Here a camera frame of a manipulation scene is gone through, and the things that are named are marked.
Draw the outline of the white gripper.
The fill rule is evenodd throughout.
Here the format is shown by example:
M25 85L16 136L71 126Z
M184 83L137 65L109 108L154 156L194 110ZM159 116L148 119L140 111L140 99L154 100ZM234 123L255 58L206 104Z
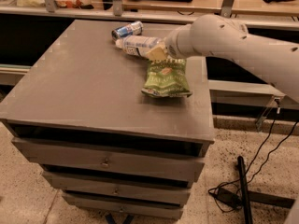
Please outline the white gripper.
M186 39L184 32L174 30L165 37L165 47L155 47L146 53L146 56L151 61L162 61L168 57L168 54L173 58L185 58L184 46Z

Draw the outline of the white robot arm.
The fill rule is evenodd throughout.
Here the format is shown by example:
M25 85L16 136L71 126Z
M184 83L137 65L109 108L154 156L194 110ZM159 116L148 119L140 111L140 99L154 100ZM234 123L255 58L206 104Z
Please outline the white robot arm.
M299 49L296 43L252 35L244 24L216 15L204 15L194 23L172 31L166 38L169 54L188 58L216 57L238 64L254 76L282 92L284 105L299 104ZM216 178L208 194L214 210L235 216L231 224L298 224L298 179L290 170L298 165L298 123L283 133L269 134L221 131L209 157L211 165L228 169L234 160L229 181Z

